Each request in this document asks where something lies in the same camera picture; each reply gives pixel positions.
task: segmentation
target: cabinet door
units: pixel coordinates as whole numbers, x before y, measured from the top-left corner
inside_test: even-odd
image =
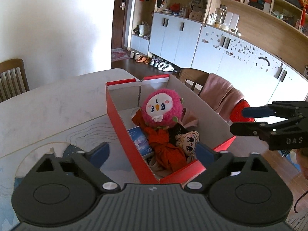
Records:
[[[216,74],[229,35],[217,28],[202,27],[192,68]]]
[[[254,63],[241,92],[251,107],[264,106],[274,93],[286,65],[262,49],[258,49]]]
[[[166,21],[166,15],[154,13],[149,46],[149,52],[153,53],[154,55],[161,55],[161,47],[164,40]]]
[[[165,35],[163,47],[161,49],[161,58],[174,63],[177,45],[179,43],[180,33],[182,30],[183,18],[167,16],[165,24]]]
[[[243,91],[257,51],[256,46],[230,35],[216,74]]]
[[[180,68],[190,68],[196,51],[202,24],[199,22],[183,20],[180,39],[174,64]]]
[[[275,101],[304,101],[308,94],[308,81],[287,66],[282,72],[278,86],[270,98],[268,104]],[[284,118],[270,116],[268,118],[258,118],[258,122],[268,122],[269,124],[280,122]]]

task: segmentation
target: wooden chair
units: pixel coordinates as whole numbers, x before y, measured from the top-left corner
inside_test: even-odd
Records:
[[[192,81],[193,84],[191,90],[197,92],[197,94],[200,95],[208,76],[209,73],[198,69],[183,68],[180,72],[179,80],[185,85],[187,85],[187,80]],[[196,84],[199,84],[202,87],[200,91],[197,89],[197,91],[195,91]]]
[[[22,59],[0,63],[0,102],[29,91]]]

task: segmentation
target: white marble table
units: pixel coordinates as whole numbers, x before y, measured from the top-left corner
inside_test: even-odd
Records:
[[[0,231],[18,223],[11,206],[16,172],[27,157],[69,144],[90,151],[107,141],[110,157],[101,171],[118,182],[138,183],[107,115],[105,83],[130,79],[122,69],[72,77],[0,103]]]

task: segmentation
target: orange slipper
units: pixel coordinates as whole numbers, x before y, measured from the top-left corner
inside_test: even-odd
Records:
[[[146,57],[141,56],[141,57],[137,60],[137,62],[144,62],[146,59],[147,59]]]
[[[148,58],[144,61],[144,63],[145,63],[145,64],[149,64],[149,63],[150,63],[150,61],[151,61],[151,58],[150,58],[150,57],[148,57]]]

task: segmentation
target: black cable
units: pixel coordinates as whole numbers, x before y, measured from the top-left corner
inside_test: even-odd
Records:
[[[294,212],[295,212],[295,213],[297,213],[297,211],[296,211],[296,205],[298,204],[298,202],[299,202],[306,194],[308,194],[308,190],[307,190],[301,197],[299,197],[299,198],[297,199],[297,201],[295,202],[295,204],[294,204]]]

